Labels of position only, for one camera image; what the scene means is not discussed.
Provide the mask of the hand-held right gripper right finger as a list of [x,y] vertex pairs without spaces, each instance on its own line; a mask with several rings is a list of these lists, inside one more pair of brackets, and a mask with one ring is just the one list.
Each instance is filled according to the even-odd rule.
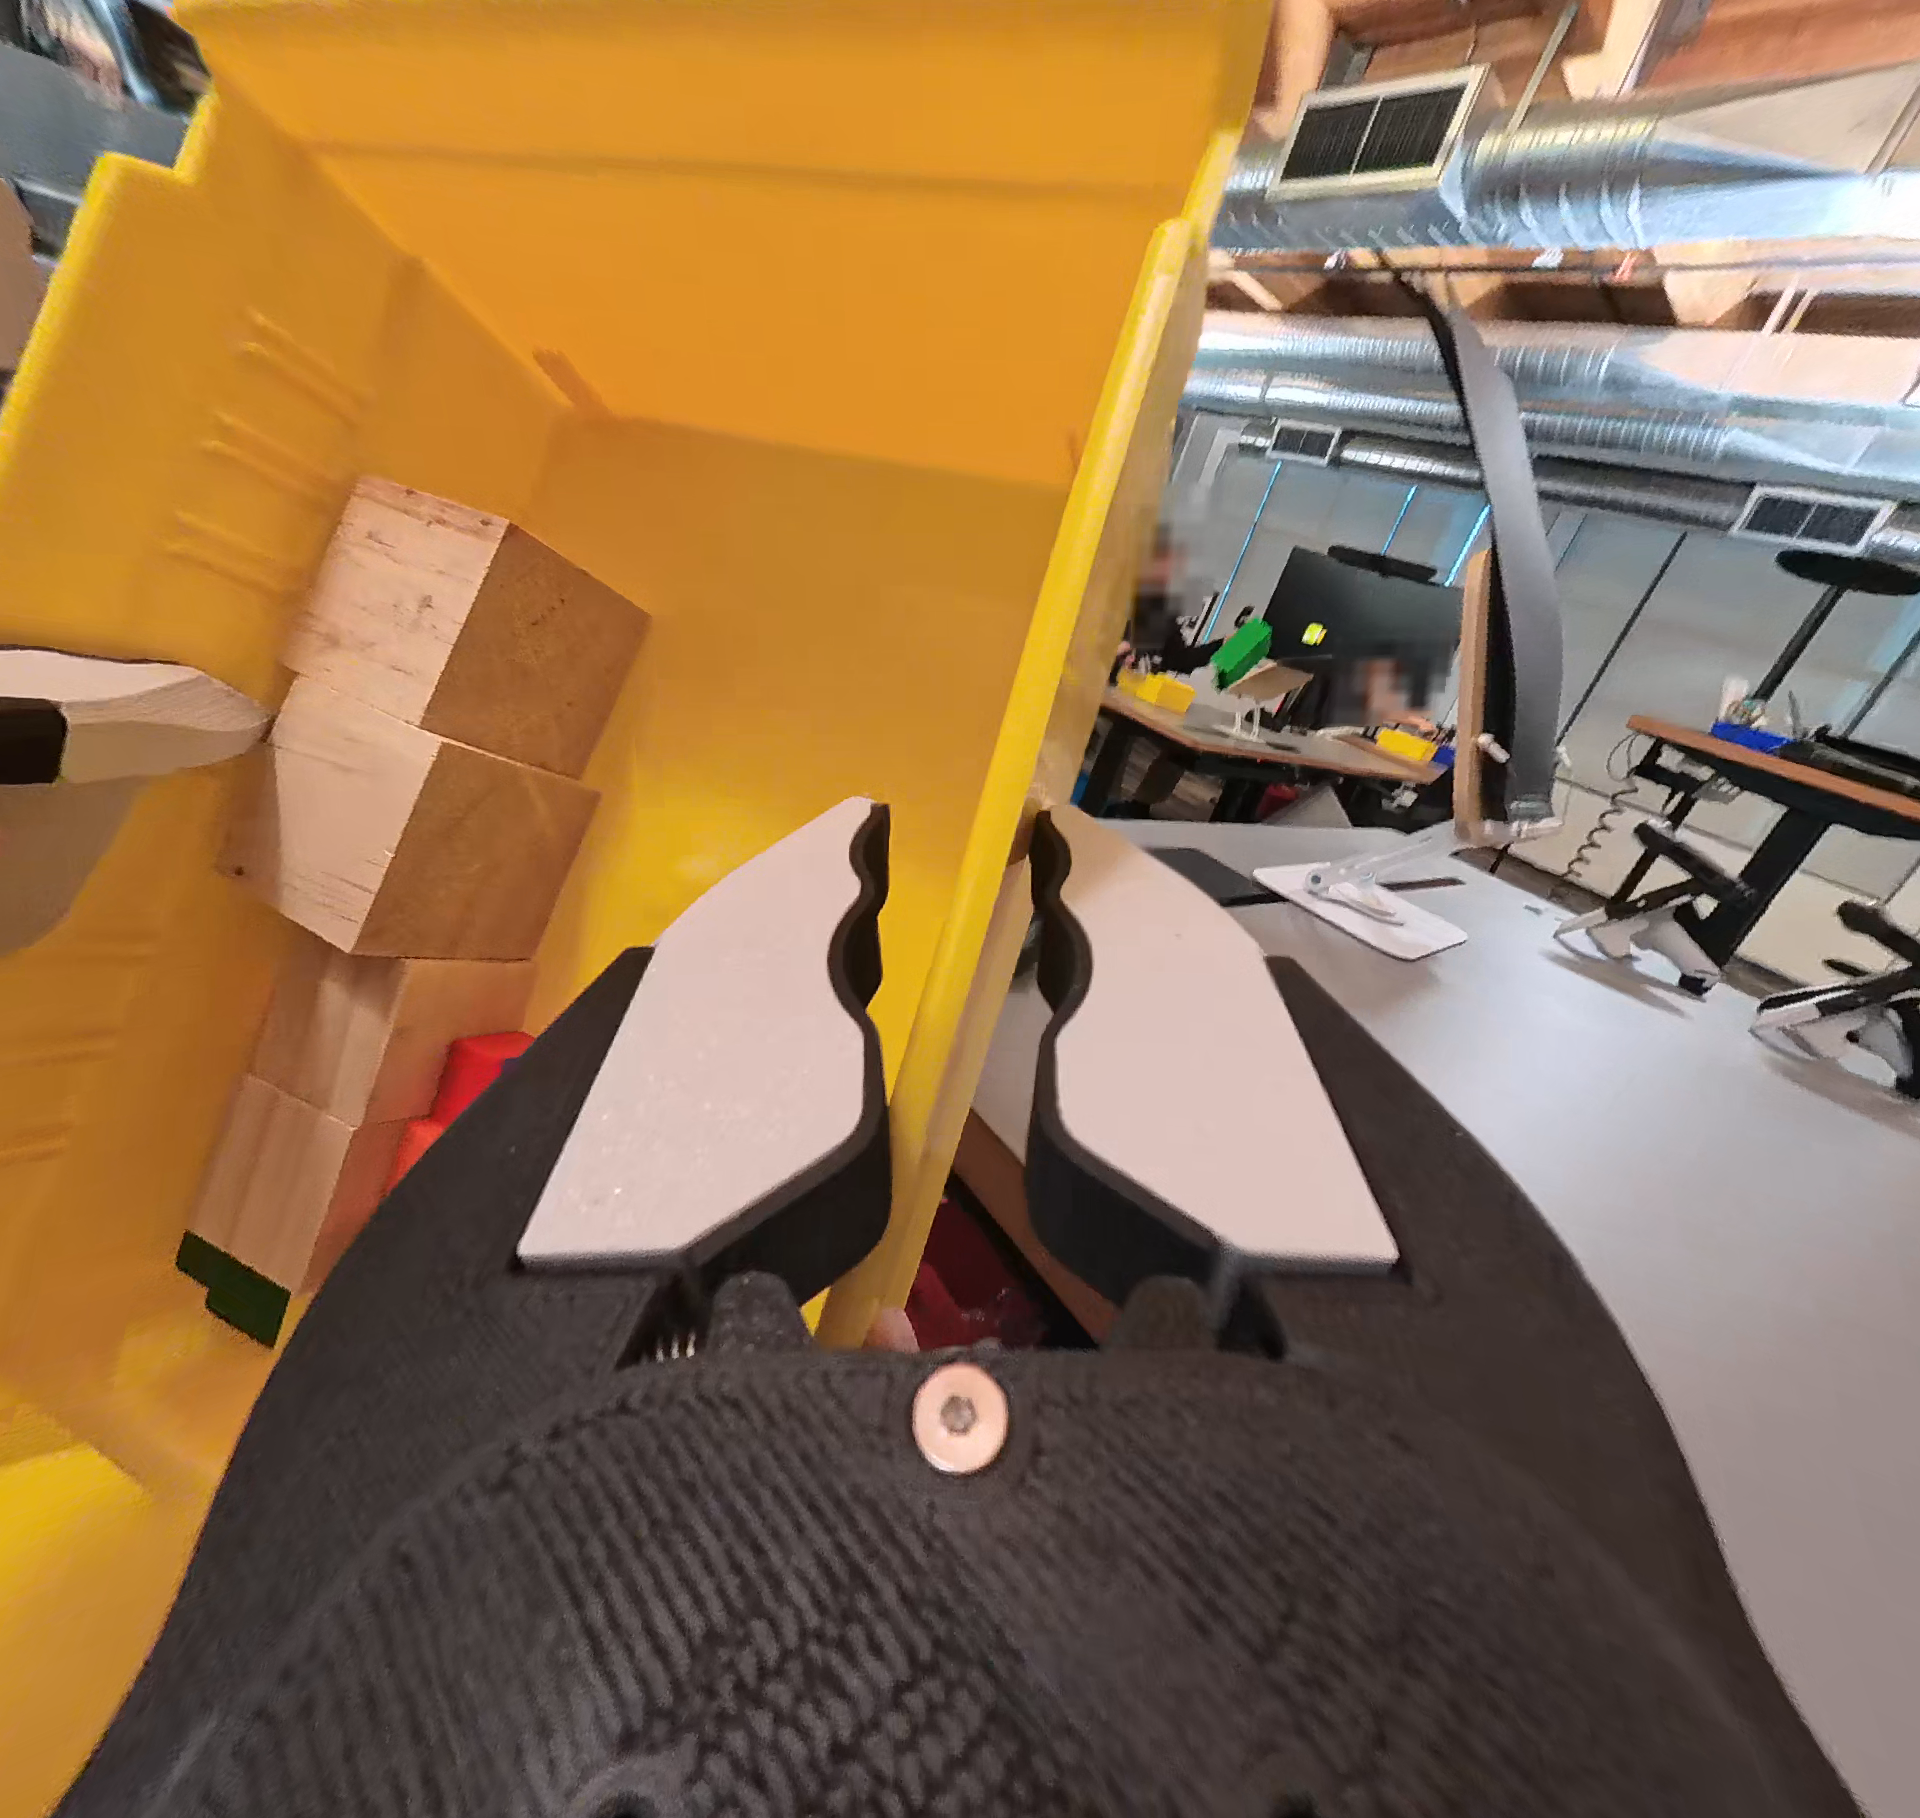
[[1028,879],[1042,1247],[1115,1308],[1178,1280],[1215,1326],[1264,1277],[1390,1277],[1401,1246],[1259,939],[1076,809],[1034,819]]

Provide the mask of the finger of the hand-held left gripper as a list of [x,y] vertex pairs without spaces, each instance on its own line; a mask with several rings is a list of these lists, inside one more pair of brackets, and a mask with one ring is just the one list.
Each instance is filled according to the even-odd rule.
[[2,651],[2,948],[73,908],[139,793],[257,746],[272,713],[205,670]]

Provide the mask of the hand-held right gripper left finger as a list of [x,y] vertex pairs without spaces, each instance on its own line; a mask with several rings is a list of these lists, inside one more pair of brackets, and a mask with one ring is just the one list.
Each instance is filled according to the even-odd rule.
[[737,865],[642,963],[520,1232],[533,1274],[764,1274],[813,1303],[889,1224],[879,910],[892,811],[849,798]]

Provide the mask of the wooden cube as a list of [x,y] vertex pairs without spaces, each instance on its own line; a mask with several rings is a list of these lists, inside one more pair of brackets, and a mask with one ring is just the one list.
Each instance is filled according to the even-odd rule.
[[352,1124],[247,1072],[187,1230],[277,1286],[313,1294],[380,1207],[402,1133],[399,1119]]
[[383,715],[578,779],[649,616],[504,514],[367,476],[283,664]]
[[517,1031],[533,960],[341,953],[299,933],[277,972],[250,1075],[352,1126],[423,1116],[452,1044]]
[[241,760],[218,870],[339,953],[528,960],[596,803],[298,676]]

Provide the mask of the dark red box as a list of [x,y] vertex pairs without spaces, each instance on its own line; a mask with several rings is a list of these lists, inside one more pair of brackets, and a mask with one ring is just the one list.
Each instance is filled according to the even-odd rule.
[[1050,1338],[1040,1300],[1001,1257],[980,1221],[942,1199],[906,1296],[922,1351],[999,1346],[1036,1351]]

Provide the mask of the green cube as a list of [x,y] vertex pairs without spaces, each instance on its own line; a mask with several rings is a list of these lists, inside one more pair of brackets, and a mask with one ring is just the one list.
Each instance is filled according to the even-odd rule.
[[265,1351],[277,1349],[291,1313],[289,1286],[192,1230],[181,1235],[176,1264],[182,1277],[200,1286],[203,1306],[212,1316]]

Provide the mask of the yellow plastic box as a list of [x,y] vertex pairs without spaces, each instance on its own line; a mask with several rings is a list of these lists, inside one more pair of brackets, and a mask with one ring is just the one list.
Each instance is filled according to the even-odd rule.
[[892,806],[898,1303],[1159,502],[1275,0],[181,0],[5,403],[5,643],[256,702],[362,476],[652,613],[533,1019]]

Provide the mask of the black mat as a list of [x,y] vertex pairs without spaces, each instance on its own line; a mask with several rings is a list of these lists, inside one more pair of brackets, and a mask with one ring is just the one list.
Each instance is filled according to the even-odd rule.
[[1203,847],[1148,845],[1146,853],[1223,908],[1255,908],[1283,901],[1277,889],[1263,886]]

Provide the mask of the white stand base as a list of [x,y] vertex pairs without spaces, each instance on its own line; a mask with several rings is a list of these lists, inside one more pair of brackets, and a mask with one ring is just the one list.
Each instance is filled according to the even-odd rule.
[[1354,853],[1311,865],[1264,865],[1252,878],[1293,908],[1401,963],[1458,950],[1470,933],[1452,919],[1411,902],[1411,874],[1449,860],[1460,847],[1453,823],[1401,837],[1390,849]]

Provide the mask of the wooden laptop stand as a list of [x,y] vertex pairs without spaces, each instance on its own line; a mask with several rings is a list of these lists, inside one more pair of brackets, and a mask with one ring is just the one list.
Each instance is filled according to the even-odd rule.
[[1277,659],[1260,659],[1251,672],[1234,683],[1218,686],[1218,698],[1228,703],[1228,735],[1255,741],[1264,725],[1263,715],[1283,709],[1309,688],[1314,670],[1289,668]]

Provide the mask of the upright wooden panel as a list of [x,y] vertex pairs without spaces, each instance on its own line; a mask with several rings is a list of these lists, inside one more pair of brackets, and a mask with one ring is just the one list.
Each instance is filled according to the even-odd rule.
[[1462,581],[1462,636],[1455,678],[1452,823],[1455,845],[1497,849],[1507,826],[1487,803],[1485,781],[1497,758],[1485,749],[1492,647],[1492,550],[1477,552]]

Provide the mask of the black and white device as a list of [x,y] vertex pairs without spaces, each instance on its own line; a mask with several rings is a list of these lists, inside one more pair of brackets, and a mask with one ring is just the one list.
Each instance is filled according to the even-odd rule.
[[1915,1101],[1918,937],[1866,901],[1842,902],[1836,916],[1849,931],[1890,953],[1895,963],[1766,997],[1757,1003],[1749,1033],[1768,1043],[1792,1043],[1828,1062],[1857,1047],[1890,1070],[1895,1093]]
[[1705,922],[1720,910],[1738,922],[1760,910],[1758,894],[1743,875],[1688,843],[1666,821],[1644,821],[1633,826],[1642,855],[1666,862],[1677,882],[1644,891],[1621,888],[1597,908],[1564,919],[1554,939],[1579,954],[1609,963],[1631,963],[1649,953],[1675,966],[1677,989],[1706,997],[1721,977],[1723,959],[1702,939]]

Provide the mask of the black monitor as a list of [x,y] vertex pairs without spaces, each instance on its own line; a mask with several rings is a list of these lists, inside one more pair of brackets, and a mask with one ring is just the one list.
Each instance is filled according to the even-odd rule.
[[1464,592],[1423,566],[1377,552],[1291,549],[1260,608],[1275,659],[1331,676],[1387,664],[1408,702],[1452,675]]

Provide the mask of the wooden desk with black legs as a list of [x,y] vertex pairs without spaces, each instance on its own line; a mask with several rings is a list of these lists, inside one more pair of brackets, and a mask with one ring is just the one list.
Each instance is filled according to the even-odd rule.
[[1754,749],[1710,729],[1682,726],[1633,713],[1633,735],[1706,770],[1743,796],[1777,811],[1762,841],[1736,874],[1736,884],[1709,889],[1710,910],[1682,919],[1713,967],[1726,967],[1749,939],[1813,847],[1836,826],[1878,841],[1918,839],[1918,801],[1885,786],[1812,767],[1777,749]]

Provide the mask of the silver air duct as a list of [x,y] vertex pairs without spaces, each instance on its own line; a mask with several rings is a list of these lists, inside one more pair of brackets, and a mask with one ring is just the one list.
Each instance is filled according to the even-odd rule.
[[[1270,418],[1255,418],[1251,422],[1230,420],[1228,429],[1216,437],[1216,446],[1221,449],[1234,449],[1238,456],[1274,462],[1267,451],[1267,439],[1274,425],[1275,420]],[[1347,439],[1342,442],[1336,464],[1322,469],[1349,469],[1379,479],[1392,479],[1410,488],[1434,486],[1478,490],[1482,486],[1482,469],[1464,446],[1372,431],[1347,429]],[[1631,464],[1597,464],[1549,456],[1533,462],[1533,477],[1543,502],[1564,508],[1597,508],[1633,514],[1709,534],[1730,534],[1728,525],[1731,517],[1740,511],[1747,493],[1754,486],[1792,488],[1792,483],[1720,482]],[[1901,508],[1892,513],[1885,531],[1871,539],[1864,557],[1885,557],[1914,568],[1918,566],[1915,501],[1901,501]]]
[[1236,255],[1691,243],[1914,243],[1915,64],[1768,85],[1492,103],[1439,187],[1274,201],[1283,145],[1238,153],[1212,221]]
[[[1794,447],[1798,464],[1915,466],[1911,337],[1502,323],[1474,333],[1525,407],[1720,422]],[[1389,400],[1449,394],[1423,320],[1212,312],[1184,401],[1381,418]]]

